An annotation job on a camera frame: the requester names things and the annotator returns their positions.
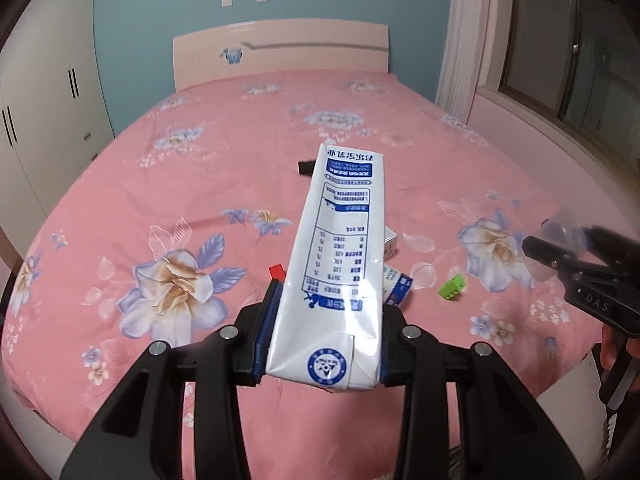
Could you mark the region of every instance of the bed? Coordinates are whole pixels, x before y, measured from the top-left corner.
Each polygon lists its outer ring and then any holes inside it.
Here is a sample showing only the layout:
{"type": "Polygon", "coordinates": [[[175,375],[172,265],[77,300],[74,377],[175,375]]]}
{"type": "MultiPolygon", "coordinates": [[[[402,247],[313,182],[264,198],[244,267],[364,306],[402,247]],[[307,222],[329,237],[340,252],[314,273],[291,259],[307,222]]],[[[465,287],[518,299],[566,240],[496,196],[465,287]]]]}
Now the bed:
{"type": "MultiPolygon", "coordinates": [[[[398,234],[388,263],[414,278],[409,322],[457,346],[488,341],[535,396],[600,339],[559,282],[537,283],[524,265],[523,236],[558,210],[552,195],[386,73],[386,27],[295,21],[176,38],[178,92],[107,147],[33,241],[4,325],[4,370],[21,402],[72,440],[151,341],[201,340],[262,298],[268,268],[288,264],[308,190],[298,161],[321,143],[384,154],[385,222],[398,234]],[[443,300],[456,274],[466,289],[443,300]]],[[[453,391],[449,400],[453,447],[453,391]]],[[[239,403],[255,478],[393,470],[399,389],[331,394],[266,376],[239,403]]],[[[188,384],[186,480],[193,404],[188,384]]]]}

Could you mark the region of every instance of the white curtain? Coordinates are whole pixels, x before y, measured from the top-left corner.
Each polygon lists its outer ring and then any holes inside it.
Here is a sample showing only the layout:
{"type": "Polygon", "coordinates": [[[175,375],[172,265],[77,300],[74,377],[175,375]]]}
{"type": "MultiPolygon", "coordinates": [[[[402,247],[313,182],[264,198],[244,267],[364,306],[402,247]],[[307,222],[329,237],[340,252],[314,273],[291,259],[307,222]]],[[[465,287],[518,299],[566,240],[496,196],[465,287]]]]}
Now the white curtain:
{"type": "Polygon", "coordinates": [[[451,0],[436,104],[460,120],[471,111],[486,35],[489,0],[451,0]]]}

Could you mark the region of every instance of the green building block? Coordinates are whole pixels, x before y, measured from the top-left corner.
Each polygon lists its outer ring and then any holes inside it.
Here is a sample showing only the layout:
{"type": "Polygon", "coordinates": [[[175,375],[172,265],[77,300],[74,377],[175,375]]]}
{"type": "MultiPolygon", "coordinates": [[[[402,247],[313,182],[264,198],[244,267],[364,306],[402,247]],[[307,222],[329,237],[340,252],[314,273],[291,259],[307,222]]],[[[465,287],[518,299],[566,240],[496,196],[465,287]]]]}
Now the green building block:
{"type": "Polygon", "coordinates": [[[438,294],[441,298],[445,300],[451,300],[465,287],[465,277],[462,274],[456,274],[453,278],[451,278],[447,283],[445,283],[442,288],[438,291],[438,294]]]}

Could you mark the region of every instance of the cabinet handle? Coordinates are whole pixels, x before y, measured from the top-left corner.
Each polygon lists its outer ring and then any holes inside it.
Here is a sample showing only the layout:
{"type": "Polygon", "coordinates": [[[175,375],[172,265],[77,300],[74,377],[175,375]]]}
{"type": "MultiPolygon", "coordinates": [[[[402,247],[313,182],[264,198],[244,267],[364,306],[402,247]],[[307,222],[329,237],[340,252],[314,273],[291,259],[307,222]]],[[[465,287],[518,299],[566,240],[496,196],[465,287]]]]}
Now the cabinet handle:
{"type": "Polygon", "coordinates": [[[6,111],[9,114],[9,124],[11,124],[11,131],[14,133],[15,143],[18,144],[18,137],[15,136],[14,120],[11,118],[11,108],[7,106],[6,111]]]}
{"type": "Polygon", "coordinates": [[[76,95],[80,97],[80,92],[78,91],[78,81],[76,81],[76,69],[72,68],[71,72],[74,73],[74,85],[76,85],[76,95]]]}
{"type": "Polygon", "coordinates": [[[6,115],[4,114],[4,110],[2,110],[2,120],[4,121],[4,129],[6,130],[6,136],[9,139],[9,146],[13,147],[14,144],[11,142],[11,134],[9,133],[9,127],[6,125],[6,115]]]}
{"type": "Polygon", "coordinates": [[[76,93],[74,92],[74,82],[71,81],[71,70],[67,70],[66,73],[69,74],[69,84],[71,85],[71,95],[76,98],[76,93]]]}

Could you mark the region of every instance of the person's hand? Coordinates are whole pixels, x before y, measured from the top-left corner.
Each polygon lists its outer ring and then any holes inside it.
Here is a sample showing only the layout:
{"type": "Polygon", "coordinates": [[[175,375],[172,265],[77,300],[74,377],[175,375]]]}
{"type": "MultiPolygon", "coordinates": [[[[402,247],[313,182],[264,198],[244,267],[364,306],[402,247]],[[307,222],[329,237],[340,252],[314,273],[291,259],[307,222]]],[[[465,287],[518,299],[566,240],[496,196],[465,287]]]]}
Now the person's hand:
{"type": "MultiPolygon", "coordinates": [[[[614,343],[615,330],[610,326],[602,326],[602,351],[600,352],[600,363],[605,370],[611,370],[616,358],[618,348],[614,343]]],[[[626,342],[626,351],[635,359],[640,359],[640,339],[630,339],[626,342]]],[[[636,377],[629,391],[640,390],[640,376],[636,377]]]]}

